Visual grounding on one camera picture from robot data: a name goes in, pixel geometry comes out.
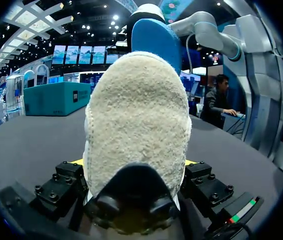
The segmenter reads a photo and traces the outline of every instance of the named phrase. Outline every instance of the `gray tabletop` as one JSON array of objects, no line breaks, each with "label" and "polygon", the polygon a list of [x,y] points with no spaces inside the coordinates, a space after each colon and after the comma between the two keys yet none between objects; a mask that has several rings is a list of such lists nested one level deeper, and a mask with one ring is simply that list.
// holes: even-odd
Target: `gray tabletop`
[{"label": "gray tabletop", "polygon": [[[62,161],[81,159],[85,108],[66,117],[19,116],[0,126],[0,189],[18,181],[32,191],[46,182]],[[283,173],[236,137],[196,117],[187,159],[204,161],[236,196],[250,192],[264,204],[248,222],[253,230],[269,216],[283,191]],[[202,221],[204,227],[208,222]]]}]

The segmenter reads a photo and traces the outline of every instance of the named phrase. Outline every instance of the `teal display stand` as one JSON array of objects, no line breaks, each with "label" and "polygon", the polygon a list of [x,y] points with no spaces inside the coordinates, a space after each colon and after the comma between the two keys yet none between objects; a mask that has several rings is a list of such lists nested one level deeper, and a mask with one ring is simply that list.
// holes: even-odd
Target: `teal display stand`
[{"label": "teal display stand", "polygon": [[86,106],[91,98],[91,85],[57,82],[25,88],[27,116],[67,116]]}]

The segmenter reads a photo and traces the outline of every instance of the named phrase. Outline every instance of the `person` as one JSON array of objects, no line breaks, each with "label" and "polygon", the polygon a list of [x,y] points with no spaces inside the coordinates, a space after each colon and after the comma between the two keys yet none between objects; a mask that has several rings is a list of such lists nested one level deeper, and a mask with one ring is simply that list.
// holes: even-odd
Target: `person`
[{"label": "person", "polygon": [[226,93],[229,87],[228,80],[229,78],[224,74],[216,76],[215,87],[206,94],[200,116],[205,122],[220,129],[222,129],[224,125],[221,113],[237,116],[237,112],[231,109],[227,102]]}]

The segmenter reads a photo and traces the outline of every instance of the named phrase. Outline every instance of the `white plush toy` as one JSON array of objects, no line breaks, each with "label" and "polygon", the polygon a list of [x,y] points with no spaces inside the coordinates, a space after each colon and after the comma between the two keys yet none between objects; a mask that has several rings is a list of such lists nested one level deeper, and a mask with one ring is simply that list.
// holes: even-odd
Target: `white plush toy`
[{"label": "white plush toy", "polygon": [[99,80],[85,114],[83,167],[91,196],[125,165],[147,163],[176,198],[192,122],[172,66],[149,52],[124,55]]}]

